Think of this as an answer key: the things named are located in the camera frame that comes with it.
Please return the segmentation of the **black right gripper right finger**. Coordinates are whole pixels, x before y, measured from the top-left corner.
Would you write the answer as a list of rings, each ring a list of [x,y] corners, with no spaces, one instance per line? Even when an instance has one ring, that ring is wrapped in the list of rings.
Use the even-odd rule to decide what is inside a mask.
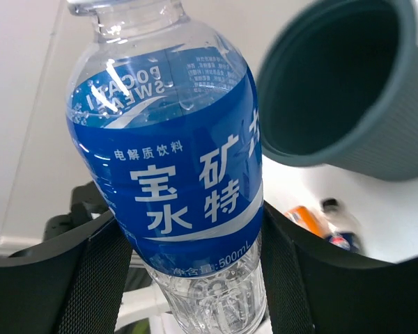
[[[261,264],[274,333],[418,333],[418,257],[348,252],[265,204]]]

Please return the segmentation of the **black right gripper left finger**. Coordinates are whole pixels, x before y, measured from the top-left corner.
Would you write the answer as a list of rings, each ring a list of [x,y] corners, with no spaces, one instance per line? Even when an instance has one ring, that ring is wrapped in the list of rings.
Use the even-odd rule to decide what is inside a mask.
[[[131,255],[106,212],[0,257],[0,333],[113,333]]]

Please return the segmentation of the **blue label water bottle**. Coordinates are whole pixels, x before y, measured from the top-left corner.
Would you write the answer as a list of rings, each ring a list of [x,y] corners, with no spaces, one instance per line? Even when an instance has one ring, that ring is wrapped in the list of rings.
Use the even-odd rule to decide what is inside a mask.
[[[186,333],[266,309],[258,99],[242,54],[180,1],[69,1],[94,39],[66,119],[110,211]]]

